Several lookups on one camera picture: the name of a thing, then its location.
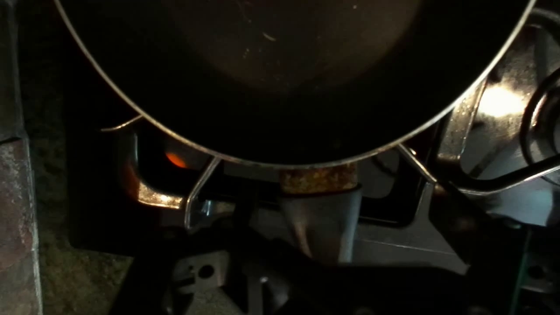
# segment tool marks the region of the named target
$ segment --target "frying pan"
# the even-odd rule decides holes
[[[56,0],[94,68],[203,152],[334,166],[442,117],[533,0]]]

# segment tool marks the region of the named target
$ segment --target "gas stove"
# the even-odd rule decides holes
[[[353,264],[427,264],[465,272],[469,264],[441,232],[453,227],[437,225],[437,216],[463,208],[554,229],[560,185],[556,29],[558,15],[535,10],[502,61],[449,115],[407,143],[358,162],[364,195]],[[276,169],[234,162],[206,167],[211,155],[141,120],[71,41],[68,64],[70,237],[77,246],[133,253],[152,230],[185,223],[182,208],[194,187],[199,187],[199,213],[190,218],[201,225],[211,222],[211,215],[234,211],[239,197],[257,190],[259,213],[252,225],[267,237],[292,241],[278,211]],[[533,276],[526,286],[551,292],[549,278],[560,272],[551,267],[556,262],[549,255],[544,260],[539,253],[530,257]]]

